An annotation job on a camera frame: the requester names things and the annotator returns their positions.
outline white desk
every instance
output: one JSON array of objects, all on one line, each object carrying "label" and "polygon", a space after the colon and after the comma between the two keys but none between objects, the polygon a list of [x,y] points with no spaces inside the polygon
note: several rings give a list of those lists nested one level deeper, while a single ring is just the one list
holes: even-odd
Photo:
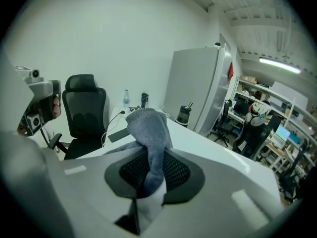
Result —
[{"label": "white desk", "polygon": [[232,119],[238,121],[239,123],[244,124],[243,118],[241,118],[240,116],[237,116],[237,115],[234,114],[233,112],[229,111],[229,112],[228,112],[228,116],[231,117]]},{"label": "white desk", "polygon": [[[119,109],[119,107],[115,107],[113,109],[111,119],[119,113]],[[109,125],[108,136],[126,128],[127,122],[125,121],[125,116],[126,115],[118,115],[118,117],[113,120],[113,122]],[[224,148],[221,145],[218,145],[217,143],[214,143],[211,140],[173,122],[171,119],[167,119],[167,126],[175,149],[195,154],[235,168],[265,189],[268,193],[275,197],[278,202],[280,202],[278,186],[274,173],[271,169],[228,150],[227,148]],[[134,137],[129,135],[111,143],[109,142],[108,137],[106,137],[104,148],[98,149],[80,158],[100,156],[116,147],[134,140]]]}]

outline white refrigerator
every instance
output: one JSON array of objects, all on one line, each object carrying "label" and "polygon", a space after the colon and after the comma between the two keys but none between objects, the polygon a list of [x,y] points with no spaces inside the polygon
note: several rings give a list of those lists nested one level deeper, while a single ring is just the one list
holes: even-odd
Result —
[{"label": "white refrigerator", "polygon": [[226,46],[175,51],[164,111],[175,120],[180,107],[193,102],[187,128],[206,135],[222,111],[231,64]]}]

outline computer monitor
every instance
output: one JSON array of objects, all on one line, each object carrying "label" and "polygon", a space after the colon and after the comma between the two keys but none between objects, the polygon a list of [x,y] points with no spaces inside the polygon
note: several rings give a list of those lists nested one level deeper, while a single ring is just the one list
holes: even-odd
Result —
[{"label": "computer monitor", "polygon": [[268,127],[274,132],[277,131],[279,125],[281,124],[282,118],[278,116],[272,116],[271,120],[268,122]]},{"label": "computer monitor", "polygon": [[291,132],[285,129],[283,126],[279,126],[276,130],[276,133],[271,138],[271,142],[274,146],[278,147],[279,149],[283,149],[286,140],[288,139]]},{"label": "computer monitor", "polygon": [[233,111],[245,116],[249,112],[250,105],[243,101],[237,100],[236,104],[234,105]]}]

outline black chair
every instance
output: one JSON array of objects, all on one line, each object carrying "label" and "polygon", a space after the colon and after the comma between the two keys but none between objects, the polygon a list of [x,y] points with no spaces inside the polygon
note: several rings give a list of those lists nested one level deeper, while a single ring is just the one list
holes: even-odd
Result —
[{"label": "black chair", "polygon": [[[258,149],[270,134],[270,128],[261,124],[260,126],[252,126],[250,122],[245,122],[240,135],[233,142],[232,151],[239,153],[249,159],[253,159]],[[246,141],[243,150],[239,150],[239,146]]]},{"label": "black chair", "polygon": [[228,112],[229,112],[229,108],[231,106],[232,106],[231,100],[226,100],[224,102],[223,113],[222,113],[222,116],[221,116],[217,126],[216,126],[216,133],[210,132],[210,134],[214,134],[214,135],[218,136],[218,138],[214,142],[216,142],[220,139],[224,142],[226,147],[228,147],[227,142],[229,142],[229,138],[227,138],[226,136],[234,130],[234,127],[231,126],[230,124],[228,124]]},{"label": "black chair", "polygon": [[[62,99],[70,135],[76,138],[71,141],[64,159],[76,159],[101,148],[106,91],[96,87],[93,75],[74,75],[67,80]],[[52,142],[51,147],[55,145],[66,150],[58,140]]]}]

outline water bottle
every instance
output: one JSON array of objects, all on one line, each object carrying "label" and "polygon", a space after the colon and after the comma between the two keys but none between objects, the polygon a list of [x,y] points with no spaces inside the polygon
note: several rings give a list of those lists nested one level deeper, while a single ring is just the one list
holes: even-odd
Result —
[{"label": "water bottle", "polygon": [[124,90],[124,96],[123,96],[123,107],[125,109],[129,108],[130,98],[129,98],[129,92],[128,89]]}]

